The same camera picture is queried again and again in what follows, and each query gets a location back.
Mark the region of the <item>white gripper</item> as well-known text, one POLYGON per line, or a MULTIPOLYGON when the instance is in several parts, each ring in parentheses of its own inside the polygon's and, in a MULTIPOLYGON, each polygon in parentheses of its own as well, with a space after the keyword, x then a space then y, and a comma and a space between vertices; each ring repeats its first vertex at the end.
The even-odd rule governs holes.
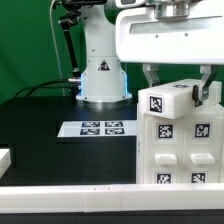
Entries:
MULTIPOLYGON (((199 64, 194 107, 217 104, 224 64, 224 0, 115 0, 116 52, 123 62, 199 64)), ((144 64, 150 87, 160 84, 158 64, 144 64)))

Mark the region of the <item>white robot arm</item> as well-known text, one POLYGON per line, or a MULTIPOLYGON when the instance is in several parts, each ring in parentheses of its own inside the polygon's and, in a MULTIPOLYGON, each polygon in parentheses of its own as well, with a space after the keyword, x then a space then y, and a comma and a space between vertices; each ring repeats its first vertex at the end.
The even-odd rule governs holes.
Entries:
POLYGON ((87 66, 77 99, 132 99, 121 64, 224 65, 224 0, 108 0, 81 9, 87 66))

